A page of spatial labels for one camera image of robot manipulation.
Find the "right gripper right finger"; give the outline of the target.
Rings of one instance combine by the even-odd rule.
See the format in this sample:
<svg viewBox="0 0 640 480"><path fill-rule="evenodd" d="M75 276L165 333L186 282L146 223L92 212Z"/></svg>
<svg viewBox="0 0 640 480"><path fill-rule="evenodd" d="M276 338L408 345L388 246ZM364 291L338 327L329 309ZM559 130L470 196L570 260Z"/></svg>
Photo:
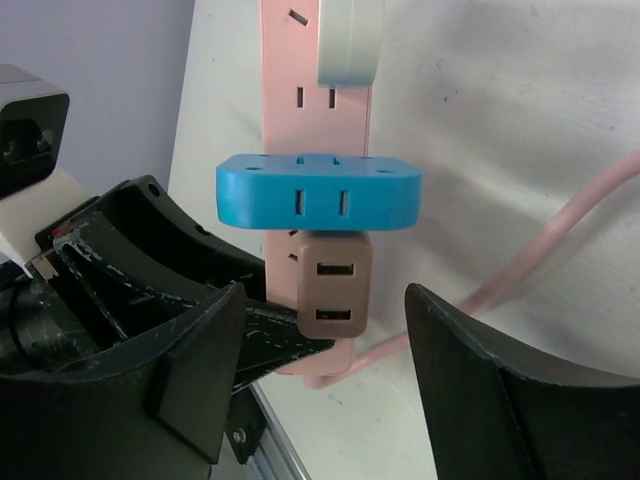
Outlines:
<svg viewBox="0 0 640 480"><path fill-rule="evenodd" d="M638 478L638 379L529 346L419 284L405 312L438 478Z"/></svg>

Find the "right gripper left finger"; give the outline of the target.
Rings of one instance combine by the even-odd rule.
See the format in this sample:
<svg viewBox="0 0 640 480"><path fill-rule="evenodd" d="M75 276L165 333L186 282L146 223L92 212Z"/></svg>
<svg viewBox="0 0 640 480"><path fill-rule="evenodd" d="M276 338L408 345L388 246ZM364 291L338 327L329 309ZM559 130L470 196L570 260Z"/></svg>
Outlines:
<svg viewBox="0 0 640 480"><path fill-rule="evenodd" d="M75 387L58 372L1 379L5 479L207 479L218 461L231 391L154 385L142 369Z"/></svg>

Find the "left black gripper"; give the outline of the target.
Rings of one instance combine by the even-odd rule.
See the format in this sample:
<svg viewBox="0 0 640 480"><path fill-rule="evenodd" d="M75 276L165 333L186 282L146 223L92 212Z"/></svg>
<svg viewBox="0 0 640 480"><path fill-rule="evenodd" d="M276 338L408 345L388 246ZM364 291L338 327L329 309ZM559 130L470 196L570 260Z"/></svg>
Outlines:
<svg viewBox="0 0 640 480"><path fill-rule="evenodd" d="M154 385L241 390L324 352L266 300L264 261L207 231L151 175L96 203L111 224L56 228L1 273L1 372L95 386L147 369Z"/></svg>

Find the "blue plug adapter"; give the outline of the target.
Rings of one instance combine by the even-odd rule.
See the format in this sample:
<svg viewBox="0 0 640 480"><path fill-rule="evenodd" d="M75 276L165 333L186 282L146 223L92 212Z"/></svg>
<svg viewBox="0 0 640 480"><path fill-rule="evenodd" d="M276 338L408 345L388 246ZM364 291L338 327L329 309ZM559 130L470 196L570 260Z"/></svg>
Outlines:
<svg viewBox="0 0 640 480"><path fill-rule="evenodd" d="M402 230L421 198L422 172L393 157L237 154L216 167L218 219L236 228Z"/></svg>

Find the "brown USB charger plug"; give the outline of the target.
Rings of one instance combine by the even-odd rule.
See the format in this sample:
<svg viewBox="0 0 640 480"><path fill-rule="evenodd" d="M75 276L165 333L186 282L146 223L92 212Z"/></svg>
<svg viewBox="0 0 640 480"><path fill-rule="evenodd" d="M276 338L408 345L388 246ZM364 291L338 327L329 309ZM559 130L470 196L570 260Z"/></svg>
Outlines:
<svg viewBox="0 0 640 480"><path fill-rule="evenodd" d="M297 312L311 339L352 339L367 326L373 248L365 232L300 234Z"/></svg>

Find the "pink power strip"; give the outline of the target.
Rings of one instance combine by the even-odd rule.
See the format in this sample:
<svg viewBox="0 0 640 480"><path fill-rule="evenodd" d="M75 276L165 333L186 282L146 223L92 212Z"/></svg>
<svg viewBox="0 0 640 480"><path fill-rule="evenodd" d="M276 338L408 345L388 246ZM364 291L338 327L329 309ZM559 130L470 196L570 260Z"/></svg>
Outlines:
<svg viewBox="0 0 640 480"><path fill-rule="evenodd" d="M336 93L317 83L319 1L260 1L263 76L263 144L268 154L333 153L364 156L368 147L370 87ZM297 304L297 266L290 255L298 235L266 231L267 299ZM345 371L353 340L282 367L282 375L325 375Z"/></svg>

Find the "white plug adapter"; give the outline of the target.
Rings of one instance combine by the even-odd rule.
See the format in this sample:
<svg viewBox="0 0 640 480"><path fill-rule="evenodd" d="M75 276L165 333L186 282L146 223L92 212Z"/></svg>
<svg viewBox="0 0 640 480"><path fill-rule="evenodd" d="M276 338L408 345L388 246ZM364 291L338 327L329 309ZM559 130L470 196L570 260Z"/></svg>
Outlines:
<svg viewBox="0 0 640 480"><path fill-rule="evenodd" d="M332 88L371 87L384 22L383 0L320 1L317 83Z"/></svg>

